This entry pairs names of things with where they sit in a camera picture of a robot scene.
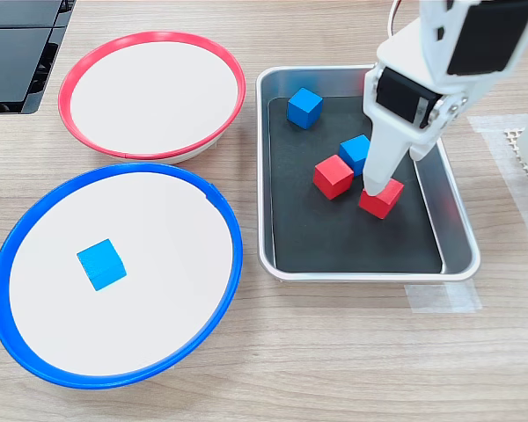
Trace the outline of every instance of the cube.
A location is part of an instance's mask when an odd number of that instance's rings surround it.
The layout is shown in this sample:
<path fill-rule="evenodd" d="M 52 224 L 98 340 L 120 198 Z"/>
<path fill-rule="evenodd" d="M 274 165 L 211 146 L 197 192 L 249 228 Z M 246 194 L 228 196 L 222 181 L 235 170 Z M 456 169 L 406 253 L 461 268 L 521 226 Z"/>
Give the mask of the cube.
<path fill-rule="evenodd" d="M 403 184 L 392 178 L 378 196 L 369 196 L 364 189 L 359 206 L 383 220 L 395 206 L 402 192 Z"/>
<path fill-rule="evenodd" d="M 332 200 L 352 186 L 354 172 L 339 156 L 330 156 L 315 166 L 313 183 Z"/>
<path fill-rule="evenodd" d="M 109 239 L 80 251 L 77 256 L 96 291 L 127 275 L 123 262 Z"/>
<path fill-rule="evenodd" d="M 288 120 L 308 129 L 319 118 L 322 109 L 323 98 L 301 88 L 288 102 Z"/>
<path fill-rule="evenodd" d="M 354 177 L 362 174 L 363 165 L 366 164 L 369 149 L 370 140 L 366 135 L 360 135 L 341 143 L 338 155 L 354 171 Z"/>

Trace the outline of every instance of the red rim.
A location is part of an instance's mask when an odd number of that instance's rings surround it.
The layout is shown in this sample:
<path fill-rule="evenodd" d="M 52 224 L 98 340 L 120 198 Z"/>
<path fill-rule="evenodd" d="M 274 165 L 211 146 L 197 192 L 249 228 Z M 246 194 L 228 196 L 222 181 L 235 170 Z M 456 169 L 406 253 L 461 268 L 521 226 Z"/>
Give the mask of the red rim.
<path fill-rule="evenodd" d="M 216 130 L 211 135 L 206 136 L 202 140 L 188 145 L 187 147 L 175 149 L 173 151 L 163 152 L 159 154 L 128 154 L 125 152 L 105 149 L 96 145 L 94 142 L 84 136 L 82 132 L 80 132 L 77 125 L 74 123 L 74 120 L 72 119 L 72 114 L 70 112 L 70 99 L 72 98 L 72 93 L 74 92 L 78 81 L 80 80 L 82 75 L 86 73 L 89 68 L 92 67 L 93 64 L 117 50 L 121 50 L 125 47 L 131 47 L 136 44 L 161 41 L 183 42 L 185 44 L 191 44 L 197 47 L 204 48 L 219 57 L 227 64 L 227 66 L 229 66 L 229 68 L 231 68 L 235 79 L 237 79 L 238 86 L 237 103 L 235 104 L 235 108 L 233 109 L 231 116 L 218 130 Z M 229 53 L 229 51 L 227 51 L 224 47 L 220 46 L 212 40 L 208 40 L 207 38 L 200 37 L 199 35 L 193 35 L 191 33 L 153 31 L 147 33 L 134 33 L 126 37 L 118 38 L 117 40 L 109 41 L 107 44 L 104 44 L 103 46 L 92 50 L 90 53 L 80 59 L 78 63 L 75 64 L 75 66 L 70 70 L 69 74 L 64 78 L 64 81 L 62 81 L 61 90 L 59 91 L 59 113 L 61 114 L 61 119 L 64 123 L 64 126 L 67 127 L 69 132 L 71 132 L 75 138 L 77 138 L 81 143 L 83 143 L 87 147 L 95 149 L 99 152 L 103 152 L 104 154 L 108 154 L 109 156 L 118 156 L 121 158 L 130 158 L 134 160 L 159 160 L 162 158 L 170 158 L 187 154 L 188 152 L 192 152 L 196 149 L 199 149 L 206 143 L 211 142 L 213 139 L 218 137 L 237 117 L 238 113 L 240 112 L 240 107 L 243 105 L 243 102 L 245 100 L 245 94 L 245 74 L 240 68 L 240 64 L 238 64 L 237 59 L 235 59 L 235 57 L 231 53 Z"/>

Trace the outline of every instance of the tape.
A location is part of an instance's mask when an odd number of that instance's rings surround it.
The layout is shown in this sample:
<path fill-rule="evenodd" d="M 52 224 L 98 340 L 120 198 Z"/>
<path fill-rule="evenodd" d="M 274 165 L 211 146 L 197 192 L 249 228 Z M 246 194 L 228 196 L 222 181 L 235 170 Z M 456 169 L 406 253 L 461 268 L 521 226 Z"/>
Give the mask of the tape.
<path fill-rule="evenodd" d="M 473 280 L 405 285 L 415 314 L 471 314 L 482 309 Z"/>
<path fill-rule="evenodd" d="M 468 117 L 468 120 L 473 130 L 480 133 L 487 143 L 528 229 L 528 169 L 517 158 L 516 144 L 511 146 L 511 140 L 520 131 L 511 133 L 508 130 L 509 127 L 525 127 L 528 124 L 528 114 L 473 116 Z"/>

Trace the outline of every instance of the blue cube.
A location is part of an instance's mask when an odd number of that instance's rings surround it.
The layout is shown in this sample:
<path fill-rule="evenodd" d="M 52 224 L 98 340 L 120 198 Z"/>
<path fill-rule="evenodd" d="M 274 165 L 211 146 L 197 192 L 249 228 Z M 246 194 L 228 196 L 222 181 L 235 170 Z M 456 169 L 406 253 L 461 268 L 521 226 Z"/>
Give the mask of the blue cube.
<path fill-rule="evenodd" d="M 366 164 L 369 149 L 370 140 L 366 135 L 360 135 L 357 138 L 352 138 L 341 143 L 338 155 L 354 171 L 354 177 L 362 174 L 363 165 Z"/>
<path fill-rule="evenodd" d="M 96 291 L 127 275 L 123 262 L 109 239 L 84 249 L 77 256 Z"/>
<path fill-rule="evenodd" d="M 323 98 L 301 88 L 288 103 L 288 120 L 308 129 L 319 118 L 322 109 Z"/>

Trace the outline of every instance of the table surface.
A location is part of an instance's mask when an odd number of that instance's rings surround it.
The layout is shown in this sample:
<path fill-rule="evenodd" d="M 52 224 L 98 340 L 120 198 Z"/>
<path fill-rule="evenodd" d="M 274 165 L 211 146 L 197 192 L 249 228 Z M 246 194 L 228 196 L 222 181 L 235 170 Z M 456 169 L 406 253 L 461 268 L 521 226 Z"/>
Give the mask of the table surface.
<path fill-rule="evenodd" d="M 57 387 L 0 344 L 0 421 L 528 421 L 528 230 L 466 117 L 444 144 L 482 252 L 480 312 L 415 314 L 402 285 L 281 284 L 258 262 L 255 78 L 276 65 L 374 62 L 389 8 L 378 0 L 77 2 L 40 110 L 0 115 L 0 246 L 42 195 L 116 162 L 77 142 L 59 118 L 56 96 L 70 67 L 113 38 L 180 30 L 226 46 L 246 73 L 239 117 L 216 149 L 183 164 L 234 208 L 243 276 L 196 351 L 126 388 Z M 416 8 L 404 2 L 398 28 Z M 505 113 L 528 113 L 528 51 L 470 111 Z"/>

